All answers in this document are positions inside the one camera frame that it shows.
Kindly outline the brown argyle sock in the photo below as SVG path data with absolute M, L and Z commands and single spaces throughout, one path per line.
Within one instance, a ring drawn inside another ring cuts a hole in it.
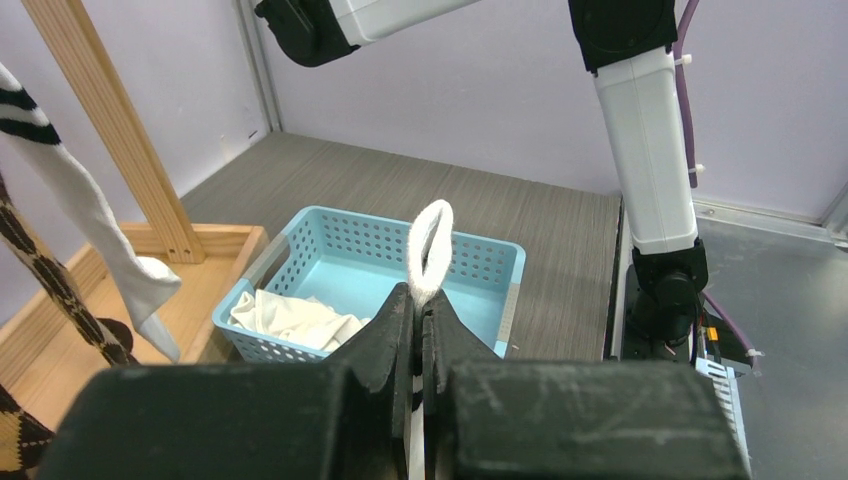
M 93 346 L 110 365 L 138 364 L 132 354 L 132 342 L 122 342 L 114 328 L 90 313 L 65 266 L 31 230 L 14 205 L 4 177 L 1 177 L 1 236 L 87 344 Z
M 1 478 L 34 479 L 55 433 L 1 387 Z

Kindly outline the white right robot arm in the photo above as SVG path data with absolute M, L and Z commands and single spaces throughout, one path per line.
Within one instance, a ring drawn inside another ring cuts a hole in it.
M 261 1 L 285 55 L 318 67 L 458 10 L 457 1 Z M 704 314 L 706 251 L 698 233 L 681 111 L 679 36 L 670 1 L 572 1 L 630 226 L 636 286 L 625 296 L 626 359 L 693 362 Z

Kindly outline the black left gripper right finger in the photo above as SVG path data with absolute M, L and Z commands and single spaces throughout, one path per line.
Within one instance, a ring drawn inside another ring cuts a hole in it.
M 428 479 L 745 479 L 713 382 L 666 361 L 510 360 L 423 307 Z

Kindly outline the white black-striped sock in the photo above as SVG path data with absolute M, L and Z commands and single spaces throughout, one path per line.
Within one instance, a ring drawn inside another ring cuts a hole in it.
M 407 242 L 407 283 L 414 302 L 414 319 L 422 320 L 424 306 L 441 289 L 452 260 L 454 213 L 439 199 L 425 207 L 412 223 Z M 425 478 L 423 377 L 413 375 L 409 479 Z
M 135 332 L 177 362 L 180 349 L 158 310 L 179 290 L 182 279 L 163 261 L 134 252 L 101 188 L 63 146 L 43 110 L 6 67 L 1 68 L 1 131 L 100 253 Z

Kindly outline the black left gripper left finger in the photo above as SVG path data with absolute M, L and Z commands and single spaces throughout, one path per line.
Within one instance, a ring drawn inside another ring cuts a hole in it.
M 413 301 L 318 362 L 116 367 L 60 423 L 43 479 L 404 479 Z

